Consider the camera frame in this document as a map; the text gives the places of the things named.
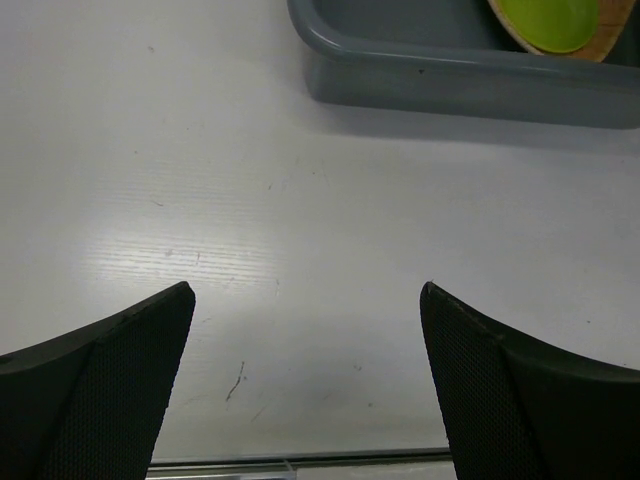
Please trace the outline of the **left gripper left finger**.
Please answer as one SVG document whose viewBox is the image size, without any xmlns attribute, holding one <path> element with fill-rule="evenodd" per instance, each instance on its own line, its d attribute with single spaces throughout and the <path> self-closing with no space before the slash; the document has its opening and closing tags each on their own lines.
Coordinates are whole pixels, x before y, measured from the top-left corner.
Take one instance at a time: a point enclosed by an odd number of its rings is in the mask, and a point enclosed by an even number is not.
<svg viewBox="0 0 640 480">
<path fill-rule="evenodd" d="M 180 282 L 3 355 L 2 478 L 145 478 L 194 309 Z"/>
</svg>

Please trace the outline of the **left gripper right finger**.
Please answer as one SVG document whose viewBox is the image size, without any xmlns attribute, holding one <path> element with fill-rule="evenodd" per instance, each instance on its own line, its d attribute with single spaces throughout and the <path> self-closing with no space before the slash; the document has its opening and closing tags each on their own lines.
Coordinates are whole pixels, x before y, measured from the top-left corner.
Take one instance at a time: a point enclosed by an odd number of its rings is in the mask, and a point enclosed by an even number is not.
<svg viewBox="0 0 640 480">
<path fill-rule="evenodd" d="M 432 282 L 420 316 L 458 478 L 638 478 L 638 371 L 538 340 Z"/>
</svg>

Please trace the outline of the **orange woven fan basket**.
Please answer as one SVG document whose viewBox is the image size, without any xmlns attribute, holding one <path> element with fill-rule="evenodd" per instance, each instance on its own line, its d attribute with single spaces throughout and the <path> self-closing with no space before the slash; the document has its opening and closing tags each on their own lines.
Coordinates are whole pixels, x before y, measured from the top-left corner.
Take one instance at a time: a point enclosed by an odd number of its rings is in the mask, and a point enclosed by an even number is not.
<svg viewBox="0 0 640 480">
<path fill-rule="evenodd" d="M 489 0 L 488 4 L 491 7 L 491 1 L 502 0 Z M 582 60 L 588 60 L 592 62 L 603 61 L 615 46 L 622 31 L 626 27 L 631 13 L 634 10 L 636 2 L 634 0 L 590 0 L 597 1 L 599 4 L 599 19 L 596 32 L 591 40 L 579 50 L 569 54 L 551 54 L 544 53 L 535 50 L 529 50 L 521 46 L 508 32 L 508 34 L 527 52 L 535 55 L 549 55 L 556 57 L 576 58 Z"/>
</svg>

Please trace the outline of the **lime green plate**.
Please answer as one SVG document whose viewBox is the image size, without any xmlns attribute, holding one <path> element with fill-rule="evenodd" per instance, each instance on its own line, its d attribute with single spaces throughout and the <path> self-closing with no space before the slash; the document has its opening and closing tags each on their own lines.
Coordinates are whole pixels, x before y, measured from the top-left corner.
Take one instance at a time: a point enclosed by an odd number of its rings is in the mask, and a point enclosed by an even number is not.
<svg viewBox="0 0 640 480">
<path fill-rule="evenodd" d="M 584 47 L 598 26 L 599 4 L 590 0 L 502 0 L 491 7 L 523 47 L 569 54 Z"/>
</svg>

